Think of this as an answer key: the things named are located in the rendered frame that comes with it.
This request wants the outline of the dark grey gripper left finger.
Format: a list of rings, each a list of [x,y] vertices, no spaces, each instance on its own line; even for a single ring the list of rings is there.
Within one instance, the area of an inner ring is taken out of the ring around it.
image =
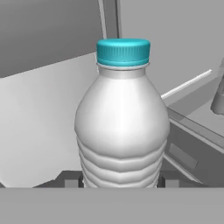
[[[62,171],[56,179],[38,185],[38,188],[83,188],[82,171]]]

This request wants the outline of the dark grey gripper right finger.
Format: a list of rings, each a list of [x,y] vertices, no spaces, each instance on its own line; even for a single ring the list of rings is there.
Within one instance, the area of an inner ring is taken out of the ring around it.
[[[161,171],[157,187],[163,188],[203,188],[206,185],[186,178],[177,171]]]

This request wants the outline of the white water bottle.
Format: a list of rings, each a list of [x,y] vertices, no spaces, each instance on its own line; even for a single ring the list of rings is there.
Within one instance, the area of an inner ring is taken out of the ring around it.
[[[74,130],[84,186],[154,188],[170,132],[167,109],[146,75],[151,43],[101,39],[96,80],[77,108]]]

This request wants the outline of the grey freezer drawer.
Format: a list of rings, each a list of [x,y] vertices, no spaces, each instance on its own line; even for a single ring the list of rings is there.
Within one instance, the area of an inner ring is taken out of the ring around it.
[[[209,112],[191,120],[168,109],[171,131],[165,155],[210,187],[224,187],[224,117]]]

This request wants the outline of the light grey fridge door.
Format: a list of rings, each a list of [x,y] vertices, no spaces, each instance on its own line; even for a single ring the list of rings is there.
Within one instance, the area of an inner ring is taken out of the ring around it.
[[[81,168],[74,117],[95,54],[0,79],[0,183],[34,187]]]

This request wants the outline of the dark grey freezer door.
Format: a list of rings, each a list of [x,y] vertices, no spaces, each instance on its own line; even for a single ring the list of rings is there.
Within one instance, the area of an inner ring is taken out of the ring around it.
[[[0,78],[92,53],[101,38],[98,0],[0,0]]]

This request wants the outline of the grey rounded object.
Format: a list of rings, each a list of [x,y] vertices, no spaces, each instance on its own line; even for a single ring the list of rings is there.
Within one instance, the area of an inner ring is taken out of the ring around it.
[[[220,83],[214,95],[211,104],[211,110],[216,115],[224,116],[224,57],[222,58],[222,61],[220,63],[218,76],[220,78]]]

